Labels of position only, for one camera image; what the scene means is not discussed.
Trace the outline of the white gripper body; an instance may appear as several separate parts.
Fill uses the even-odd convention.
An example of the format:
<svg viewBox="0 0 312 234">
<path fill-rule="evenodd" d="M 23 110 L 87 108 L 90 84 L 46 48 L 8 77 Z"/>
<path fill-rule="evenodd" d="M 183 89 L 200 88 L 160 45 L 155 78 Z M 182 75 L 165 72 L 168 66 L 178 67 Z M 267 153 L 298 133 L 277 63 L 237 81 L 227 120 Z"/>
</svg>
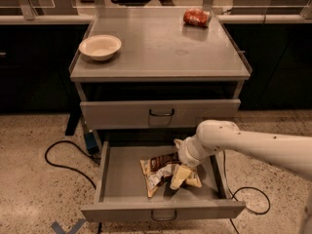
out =
<svg viewBox="0 0 312 234">
<path fill-rule="evenodd" d="M 215 154 L 215 152 L 205 147 L 196 136 L 186 139 L 175 139 L 175 147 L 179 161 L 190 168 L 195 168 L 202 164 L 205 159 Z"/>
</svg>

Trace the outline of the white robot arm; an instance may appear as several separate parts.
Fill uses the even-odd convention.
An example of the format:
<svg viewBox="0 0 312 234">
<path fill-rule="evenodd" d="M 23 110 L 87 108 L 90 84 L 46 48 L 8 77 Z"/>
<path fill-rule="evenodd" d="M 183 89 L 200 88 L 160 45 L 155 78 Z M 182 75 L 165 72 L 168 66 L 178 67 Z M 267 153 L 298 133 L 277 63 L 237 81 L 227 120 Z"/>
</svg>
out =
<svg viewBox="0 0 312 234">
<path fill-rule="evenodd" d="M 312 137 L 242 131 L 230 121 L 206 120 L 196 134 L 175 139 L 181 165 L 175 169 L 170 188 L 178 190 L 191 170 L 222 150 L 233 150 L 312 180 Z"/>
</svg>

